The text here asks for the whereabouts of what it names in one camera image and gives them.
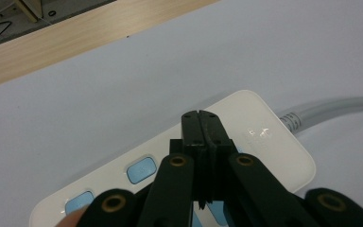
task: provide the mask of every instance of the wooden surface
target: wooden surface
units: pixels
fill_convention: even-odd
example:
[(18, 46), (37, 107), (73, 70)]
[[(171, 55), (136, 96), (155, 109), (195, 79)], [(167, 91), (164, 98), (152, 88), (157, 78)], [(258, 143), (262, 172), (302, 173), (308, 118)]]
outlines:
[(118, 0), (0, 44), (0, 83), (156, 26), (217, 0)]

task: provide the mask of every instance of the power strip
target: power strip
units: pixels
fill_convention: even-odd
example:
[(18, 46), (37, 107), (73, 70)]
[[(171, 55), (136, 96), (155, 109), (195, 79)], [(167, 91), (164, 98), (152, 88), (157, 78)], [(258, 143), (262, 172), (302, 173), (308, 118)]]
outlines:
[[(259, 158), (288, 191), (297, 191), (315, 176), (311, 156), (256, 93), (239, 91), (205, 110), (219, 116), (240, 152)], [(34, 208), (29, 226), (55, 226), (108, 189), (138, 192), (154, 180), (161, 160), (169, 153), (169, 140), (180, 137), (178, 124), (48, 196)], [(195, 204), (193, 226), (227, 226), (222, 202), (204, 210)]]

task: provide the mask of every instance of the white surface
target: white surface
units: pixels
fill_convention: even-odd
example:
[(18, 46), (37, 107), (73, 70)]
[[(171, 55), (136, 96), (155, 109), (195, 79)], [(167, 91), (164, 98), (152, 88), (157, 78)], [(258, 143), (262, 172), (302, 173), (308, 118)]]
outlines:
[[(256, 93), (236, 92), (206, 110), (219, 116), (240, 152), (259, 158), (287, 190), (295, 192), (314, 178), (315, 164), (311, 156)], [(95, 196), (113, 188), (140, 191), (155, 176), (132, 184), (127, 176), (128, 168), (146, 157), (151, 157), (159, 167), (169, 154), (169, 140), (180, 139), (181, 131), (178, 124), (43, 199), (34, 208), (29, 226), (54, 226), (65, 217), (64, 204), (85, 191)], [(214, 224), (212, 215), (204, 216), (207, 212), (199, 209), (195, 212), (202, 226), (219, 226)]]
[[(0, 85), (0, 227), (240, 89), (275, 113), (363, 96), (363, 1), (224, 0)], [(363, 113), (298, 138), (318, 167), (305, 189), (363, 205)]]

